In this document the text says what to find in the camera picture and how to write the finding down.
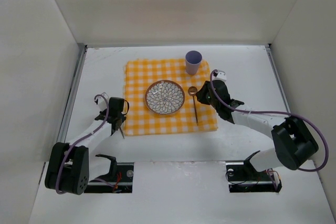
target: floral pattern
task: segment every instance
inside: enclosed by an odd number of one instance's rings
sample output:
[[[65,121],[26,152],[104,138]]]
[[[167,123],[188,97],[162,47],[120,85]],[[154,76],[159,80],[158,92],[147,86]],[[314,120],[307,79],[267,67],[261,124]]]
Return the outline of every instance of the floral pattern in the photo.
[[[145,96],[150,110],[158,114],[172,114],[179,110],[184,102],[184,91],[174,83],[159,81]]]

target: checkered pattern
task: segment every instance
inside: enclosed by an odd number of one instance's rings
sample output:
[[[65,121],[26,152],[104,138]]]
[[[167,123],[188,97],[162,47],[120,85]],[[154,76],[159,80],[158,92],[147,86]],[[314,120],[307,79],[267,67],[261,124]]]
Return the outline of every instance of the checkered pattern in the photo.
[[[193,98],[188,95],[190,86],[200,89],[209,76],[209,65],[205,60],[194,76],[186,73],[184,59],[129,61],[125,68],[124,97],[130,103],[130,111],[124,124],[125,134],[136,136],[216,130],[218,127],[215,110],[197,101],[198,125],[196,124]],[[184,90],[185,102],[172,115],[157,115],[144,102],[147,88],[163,79],[175,81]]]

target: purple cup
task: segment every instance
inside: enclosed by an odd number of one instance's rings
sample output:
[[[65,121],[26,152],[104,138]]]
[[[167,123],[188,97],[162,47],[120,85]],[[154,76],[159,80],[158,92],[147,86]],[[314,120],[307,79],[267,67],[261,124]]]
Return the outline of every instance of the purple cup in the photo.
[[[194,75],[202,62],[202,55],[197,51],[190,51],[185,55],[185,70],[188,74]]]

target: yellow checkered cloth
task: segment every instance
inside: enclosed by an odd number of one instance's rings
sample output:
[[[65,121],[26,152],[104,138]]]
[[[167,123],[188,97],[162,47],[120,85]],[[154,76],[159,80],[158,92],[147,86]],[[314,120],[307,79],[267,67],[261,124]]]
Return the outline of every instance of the yellow checkered cloth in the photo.
[[[190,76],[185,71],[185,59],[132,60],[125,68],[124,97],[130,103],[130,110],[124,124],[125,135],[173,134],[196,131],[214,131],[218,128],[215,110],[210,105],[196,101],[198,125],[194,111],[193,98],[188,88],[200,89],[208,80],[210,70],[203,60],[197,74]],[[147,88],[159,80],[172,80],[184,90],[183,106],[174,114],[158,115],[145,105]]]

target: white table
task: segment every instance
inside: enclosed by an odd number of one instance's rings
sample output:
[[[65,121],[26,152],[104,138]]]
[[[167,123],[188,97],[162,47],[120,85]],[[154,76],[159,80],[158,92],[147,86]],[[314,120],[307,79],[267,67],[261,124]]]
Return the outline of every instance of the white table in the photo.
[[[67,139],[85,130],[97,115],[95,94],[122,97],[123,67],[129,60],[182,58],[190,50],[200,51],[211,69],[226,72],[232,98],[254,109],[285,110],[264,46],[91,48]],[[118,162],[136,162],[133,193],[58,196],[41,185],[30,223],[334,223],[317,173],[279,168],[284,184],[279,195],[228,193],[225,166],[219,161],[244,159],[273,143],[220,118],[218,126],[215,132],[125,140],[117,132],[97,153],[116,156]],[[305,165],[313,168],[312,162]]]

